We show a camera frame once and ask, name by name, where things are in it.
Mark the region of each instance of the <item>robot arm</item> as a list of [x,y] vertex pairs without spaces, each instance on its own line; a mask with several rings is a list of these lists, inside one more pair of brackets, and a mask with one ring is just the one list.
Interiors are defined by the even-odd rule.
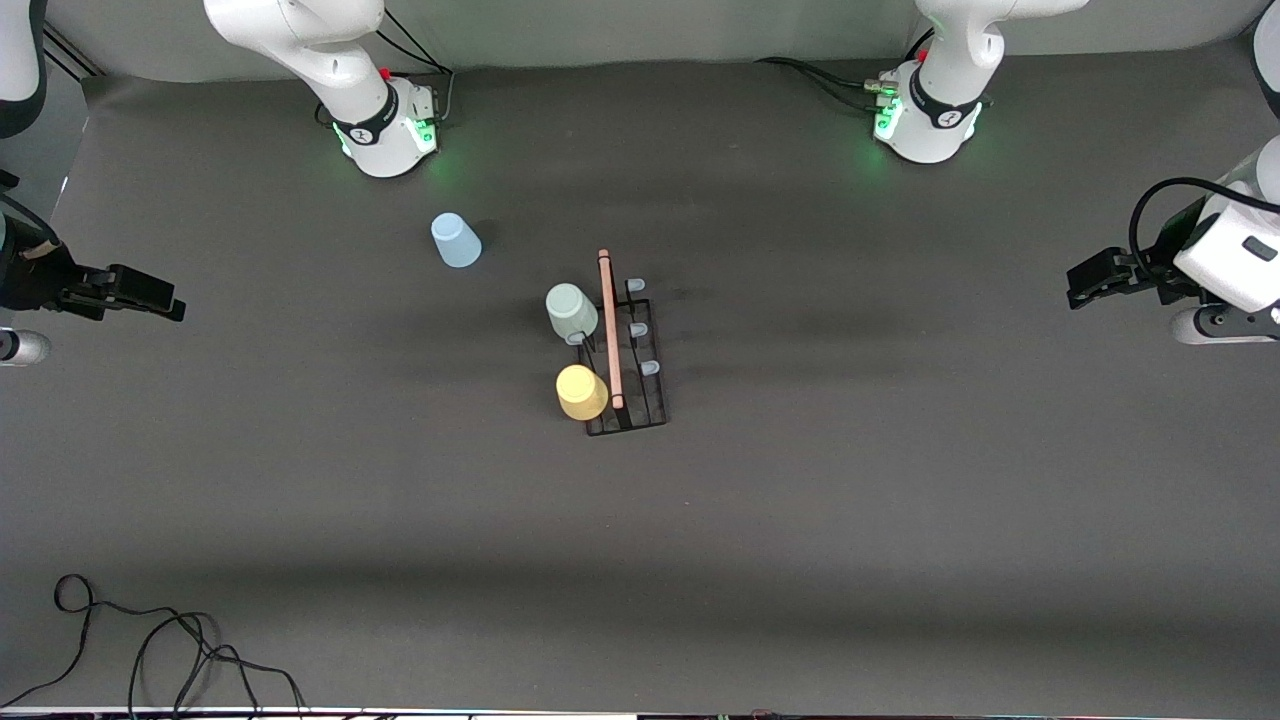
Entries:
[[916,0],[933,23],[933,44],[923,63],[908,59],[881,73],[906,88],[884,110],[876,138],[914,163],[941,163],[973,136],[978,99],[1005,58],[997,22],[1043,18],[1078,10],[1089,0]]
[[[45,104],[44,26],[46,0],[0,1],[0,137],[31,127]],[[172,284],[125,265],[105,270],[77,265],[49,224],[4,195],[18,178],[0,170],[0,306],[50,310],[101,320],[106,310],[141,310],[182,320],[186,305]],[[0,328],[0,365],[40,361],[47,341]]]
[[[1263,95],[1280,118],[1280,4],[1263,14],[1253,37]],[[1174,186],[1204,195],[1170,218],[1142,250],[1138,222],[1151,199]],[[1162,305],[1193,297],[1172,333],[1188,345],[1280,340],[1280,136],[1216,183],[1171,178],[1156,183],[1134,208],[1129,247],[1108,247],[1068,274],[1068,302],[1079,309],[1111,295],[1156,290]]]
[[436,149],[429,88],[384,78],[356,38],[378,29],[383,0],[205,0],[232,45],[284,65],[334,118],[342,149],[374,177],[394,177]]
[[31,127],[45,105],[47,0],[0,3],[0,138]]
[[[358,123],[387,102],[388,87],[356,38],[383,22],[381,0],[206,0],[209,22],[228,42],[284,65],[334,119]],[[324,45],[324,50],[314,49]]]

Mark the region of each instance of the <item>light blue cup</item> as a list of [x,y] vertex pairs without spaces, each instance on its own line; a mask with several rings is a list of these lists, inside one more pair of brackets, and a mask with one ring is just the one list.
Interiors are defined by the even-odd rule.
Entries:
[[466,268],[480,258],[480,238],[457,213],[440,213],[431,220],[431,237],[440,259],[451,268]]

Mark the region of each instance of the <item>cable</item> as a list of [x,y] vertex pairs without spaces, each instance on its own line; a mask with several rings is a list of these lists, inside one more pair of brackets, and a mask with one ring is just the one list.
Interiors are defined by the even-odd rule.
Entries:
[[813,63],[805,63],[804,60],[796,60],[795,58],[782,58],[780,55],[771,55],[768,58],[760,58],[756,63],[768,63],[771,65],[787,65],[795,68],[803,73],[813,73],[828,82],[838,85],[841,87],[854,87],[863,90],[865,86],[861,81],[845,79],[835,73],[827,72]]
[[56,55],[54,55],[49,50],[45,50],[45,58],[49,58],[50,60],[54,61],[55,65],[58,65],[59,68],[61,68],[64,73],[72,76],[73,81],[79,82],[79,76],[77,76],[74,72],[72,72],[70,68],[68,68],[67,65],[64,65],[63,61],[59,60]]
[[76,63],[77,65],[79,65],[84,70],[84,74],[87,74],[88,77],[97,77],[99,76],[99,73],[93,72],[93,68],[88,67],[88,63],[86,63],[84,60],[82,60],[76,53],[72,53],[70,47],[68,47],[67,45],[63,45],[63,41],[58,40],[58,37],[54,36],[54,33],[49,32],[47,28],[45,29],[45,37],[47,40],[50,40],[54,45],[56,45],[59,50],[61,50],[63,53],[65,53],[67,56],[70,58],[73,63]]
[[[84,605],[79,607],[68,607],[67,603],[63,602],[63,592],[65,591],[67,584],[73,580],[78,582],[81,587],[84,588],[86,601]],[[294,682],[293,675],[291,675],[289,673],[280,670],[279,667],[270,667],[266,665],[250,662],[242,659],[239,656],[239,652],[230,644],[223,643],[214,646],[212,643],[210,643],[205,637],[205,623],[207,621],[211,626],[215,628],[216,624],[214,623],[214,618],[207,612],[178,612],[173,607],[166,607],[166,606],[152,607],[150,610],[133,610],[123,605],[116,605],[115,602],[111,602],[109,600],[97,600],[93,597],[93,585],[90,584],[87,578],[78,574],[63,575],[61,578],[58,579],[58,584],[54,585],[54,606],[58,607],[59,611],[65,612],[68,615],[79,615],[79,614],[84,615],[84,621],[81,624],[79,643],[76,647],[76,656],[72,657],[70,664],[67,666],[65,670],[63,670],[60,675],[58,675],[52,680],[49,680],[47,683],[41,683],[38,685],[27,688],[26,691],[18,693],[9,702],[0,705],[0,708],[9,707],[10,705],[22,701],[24,697],[29,696],[33,692],[56,685],[58,683],[67,679],[67,676],[70,675],[73,670],[76,670],[76,666],[79,665],[81,657],[84,656],[84,646],[88,642],[88,629],[93,623],[93,610],[97,607],[110,607],[116,612],[132,616],[154,615],[156,612],[164,612],[169,615],[168,618],[161,620],[159,625],[152,628],[150,633],[147,633],[146,638],[142,641],[142,646],[138,647],[138,652],[133,659],[133,670],[132,673],[129,673],[129,693],[128,693],[128,714],[129,717],[133,720],[137,720],[137,715],[133,712],[133,696],[138,684],[138,675],[142,671],[142,664],[146,660],[147,648],[151,646],[151,641],[155,639],[155,637],[161,630],[174,624],[182,628],[183,632],[186,632],[193,641],[196,641],[196,659],[192,662],[191,673],[188,673],[187,680],[183,683],[182,689],[174,698],[173,703],[174,720],[178,719],[183,702],[187,700],[188,693],[195,687],[196,680],[200,678],[201,673],[204,673],[205,669],[207,669],[212,662],[225,662],[236,666],[236,669],[239,671],[241,682],[244,685],[244,694],[248,696],[250,703],[253,706],[255,711],[260,711],[262,706],[257,701],[257,696],[253,693],[253,685],[248,680],[248,670],[255,670],[259,673],[273,673],[284,676],[284,679],[289,683],[289,691],[293,694],[293,705],[298,708],[300,715],[302,712],[302,706],[306,705],[306,700],[303,700],[302,697],[302,691],[298,688],[297,682]]]
[[911,49],[906,51],[906,55],[902,55],[902,61],[905,63],[908,60],[914,60],[915,54],[920,51],[920,47],[924,45],[924,41],[931,37],[933,37],[932,27],[924,31],[924,35],[922,35],[920,38],[915,41],[915,45],[913,45]]
[[412,51],[406,50],[403,45],[396,42],[390,37],[387,37],[387,33],[383,32],[383,31],[378,31],[378,37],[381,37],[387,42],[387,45],[390,45],[392,47],[399,50],[401,53],[403,53],[404,55],[407,55],[407,56],[417,60],[419,63],[424,63],[424,64],[431,65],[433,68],[436,69],[436,72],[440,72],[440,73],[451,73],[451,72],[453,72],[453,70],[447,69],[444,65],[442,65],[442,64],[439,64],[439,63],[436,63],[434,60],[428,60],[426,58],[421,58],[419,55],[415,55]]
[[762,59],[756,60],[756,63],[767,63],[767,64],[772,64],[772,65],[786,65],[786,67],[794,68],[794,69],[799,70],[800,74],[803,74],[804,77],[809,78],[810,82],[813,82],[814,85],[817,85],[818,90],[826,92],[829,97],[832,97],[833,100],[836,100],[841,105],[846,105],[849,108],[852,108],[855,110],[861,110],[864,113],[873,113],[874,114],[874,113],[879,111],[879,108],[877,108],[874,105],[863,105],[860,102],[854,102],[852,100],[850,100],[850,99],[845,97],[844,95],[836,92],[836,90],[833,87],[828,86],[827,83],[824,83],[823,79],[835,78],[832,82],[837,82],[838,81],[840,83],[842,83],[842,87],[859,87],[859,88],[863,86],[863,83],[860,83],[860,82],[855,85],[852,81],[847,81],[847,79],[841,78],[838,76],[833,76],[833,74],[828,73],[827,70],[823,70],[822,68],[817,68],[817,67],[810,65],[809,63],[804,63],[804,61],[800,61],[800,60],[794,60],[791,58],[762,58]]
[[1280,214],[1280,205],[1276,205],[1275,202],[1258,200],[1257,197],[1253,197],[1251,195],[1244,195],[1243,192],[1238,192],[1229,187],[1221,186],[1216,182],[1210,182],[1207,179],[1201,179],[1201,178],[1190,178],[1190,177],[1169,178],[1169,179],[1162,179],[1156,184],[1151,186],[1149,188],[1147,188],[1147,192],[1142,193],[1142,197],[1138,199],[1138,204],[1133,206],[1133,214],[1129,217],[1129,252],[1138,263],[1138,269],[1140,269],[1142,273],[1147,275],[1148,279],[1164,287],[1165,290],[1170,291],[1172,291],[1172,287],[1170,287],[1169,281],[1151,272],[1151,266],[1147,264],[1147,259],[1143,258],[1144,251],[1138,247],[1138,224],[1142,220],[1143,210],[1147,209],[1147,204],[1151,202],[1152,197],[1155,197],[1157,193],[1160,193],[1160,191],[1167,187],[1174,187],[1179,184],[1207,190],[1208,192],[1212,192],[1215,195],[1221,195],[1222,197],[1226,197],[1228,200],[1239,202],[1242,205],[1248,205],[1249,208],[1254,208],[1257,210],[1266,210],[1268,213]]
[[444,111],[440,113],[439,117],[442,123],[449,119],[449,113],[453,110],[453,81],[457,79],[457,73],[449,73],[449,88],[444,91]]
[[404,37],[407,37],[407,38],[408,38],[408,41],[410,41],[410,42],[412,42],[412,44],[413,44],[413,46],[415,46],[415,47],[417,47],[417,49],[419,49],[419,50],[420,50],[420,51],[422,53],[422,55],[425,55],[425,56],[426,56],[426,61],[428,61],[428,63],[430,63],[430,64],[435,65],[436,68],[439,68],[439,70],[440,70],[442,73],[448,73],[448,74],[453,74],[453,70],[451,70],[449,68],[445,68],[445,67],[444,67],[444,65],[442,65],[442,64],[440,64],[439,61],[436,61],[436,59],[435,59],[435,58],[433,58],[433,56],[431,56],[431,54],[426,51],[426,47],[422,47],[422,44],[421,44],[421,42],[419,42],[419,41],[417,41],[417,38],[416,38],[416,37],[413,37],[413,35],[412,35],[412,33],[410,33],[410,32],[408,32],[407,29],[404,29],[404,26],[402,26],[402,24],[401,24],[401,22],[396,19],[396,15],[394,15],[394,14],[392,14],[392,12],[390,12],[390,8],[388,8],[388,9],[387,9],[387,17],[388,17],[388,18],[390,18],[390,20],[392,20],[393,23],[396,23],[396,27],[401,28],[401,32],[403,32],[403,33],[404,33]]

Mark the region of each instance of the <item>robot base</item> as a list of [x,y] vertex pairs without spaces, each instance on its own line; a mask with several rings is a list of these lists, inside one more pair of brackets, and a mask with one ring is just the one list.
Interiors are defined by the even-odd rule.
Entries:
[[1183,345],[1276,342],[1280,338],[1280,309],[1245,313],[1230,305],[1188,307],[1174,315],[1169,331]]
[[388,81],[398,104],[396,119],[374,145],[349,142],[334,126],[342,151],[356,167],[375,178],[393,178],[413,169],[419,160],[435,152],[439,138],[435,123],[435,99],[431,88],[419,87],[403,78]]
[[[900,88],[905,88],[911,73],[919,67],[920,63],[909,60],[881,73],[881,79],[897,82]],[[910,92],[900,92],[877,115],[874,135],[876,140],[888,145],[902,158],[931,165],[947,160],[960,150],[964,141],[973,137],[974,122],[979,113],[982,102],[955,127],[940,129],[933,127],[933,120],[915,104]]]

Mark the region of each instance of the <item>wooden stick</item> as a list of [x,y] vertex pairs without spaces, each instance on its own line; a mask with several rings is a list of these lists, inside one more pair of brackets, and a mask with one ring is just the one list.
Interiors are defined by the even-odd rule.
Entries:
[[613,306],[613,261],[609,251],[600,251],[600,292],[604,295],[604,342],[609,351],[609,396],[613,409],[622,410],[626,401],[622,397],[622,363],[618,360],[618,318]]

